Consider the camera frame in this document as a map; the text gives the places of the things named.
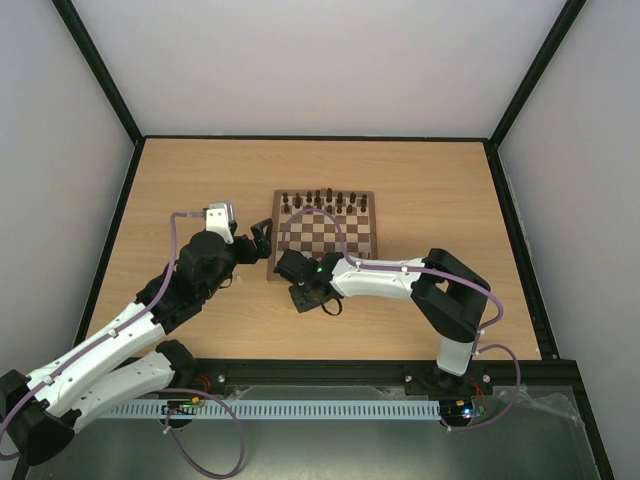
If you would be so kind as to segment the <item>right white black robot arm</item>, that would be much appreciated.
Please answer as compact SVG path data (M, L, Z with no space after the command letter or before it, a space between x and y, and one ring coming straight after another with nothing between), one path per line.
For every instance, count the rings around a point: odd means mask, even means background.
M491 287L443 249L405 261L355 259L340 252L316 260L288 249L274 273L290 283L298 312L356 296L410 301L441 336L436 379L445 390L460 390L471 379L469 363Z

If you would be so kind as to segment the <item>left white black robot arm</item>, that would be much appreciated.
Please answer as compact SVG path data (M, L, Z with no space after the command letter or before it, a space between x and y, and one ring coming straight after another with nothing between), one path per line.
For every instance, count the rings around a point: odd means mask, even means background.
M195 360L167 335L199 314L236 266L272 253L271 219L238 236L224 212L202 215L204 230L173 245L163 272L105 327L28 374L2 375L1 434L16 448L2 460L42 464L113 407L188 384Z

